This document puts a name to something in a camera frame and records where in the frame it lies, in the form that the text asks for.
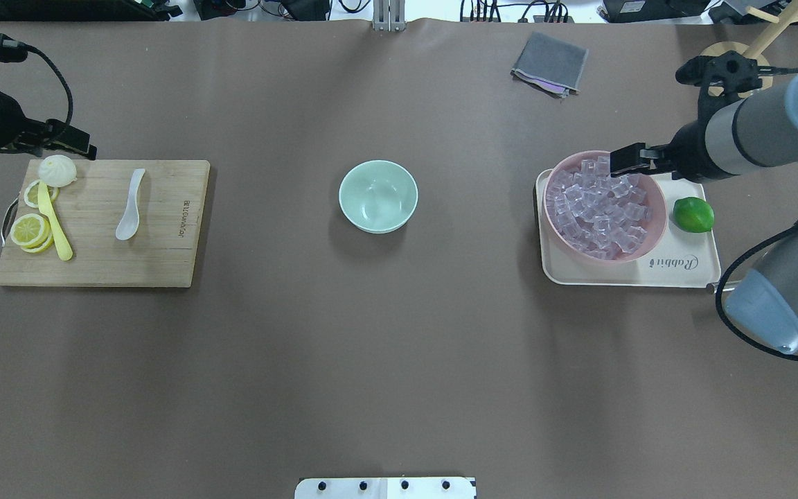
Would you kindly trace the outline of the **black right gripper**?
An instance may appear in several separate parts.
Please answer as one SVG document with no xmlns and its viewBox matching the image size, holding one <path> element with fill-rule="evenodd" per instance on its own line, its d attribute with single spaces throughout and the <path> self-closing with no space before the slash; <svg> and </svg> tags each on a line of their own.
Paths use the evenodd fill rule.
<svg viewBox="0 0 798 499">
<path fill-rule="evenodd" d="M 667 170 L 675 180 L 718 180 L 718 168 L 707 154 L 704 127 L 698 122 L 681 127 L 665 146 L 635 143 L 612 151 L 609 158 L 612 177 L 658 175 Z"/>
</svg>

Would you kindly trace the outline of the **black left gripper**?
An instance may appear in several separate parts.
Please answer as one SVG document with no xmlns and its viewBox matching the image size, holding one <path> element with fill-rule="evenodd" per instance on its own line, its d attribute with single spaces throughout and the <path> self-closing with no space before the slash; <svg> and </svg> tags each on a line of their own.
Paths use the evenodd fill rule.
<svg viewBox="0 0 798 499">
<path fill-rule="evenodd" d="M 31 152 L 40 148 L 69 152 L 96 160 L 98 149 L 91 135 L 57 119 L 38 122 L 25 116 L 19 103 L 0 92 L 0 152 Z"/>
</svg>

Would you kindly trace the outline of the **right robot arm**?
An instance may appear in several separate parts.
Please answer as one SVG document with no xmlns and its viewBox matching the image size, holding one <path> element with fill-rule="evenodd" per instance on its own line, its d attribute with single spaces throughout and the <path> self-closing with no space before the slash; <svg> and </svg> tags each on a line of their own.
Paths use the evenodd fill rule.
<svg viewBox="0 0 798 499">
<path fill-rule="evenodd" d="M 696 120 L 668 144 L 611 152 L 614 176 L 667 173 L 704 184 L 798 168 L 798 67 L 763 66 L 728 51 L 687 61 L 675 79 L 699 89 Z M 798 362 L 798 219 L 729 264 L 713 300 L 742 341 Z"/>
</svg>

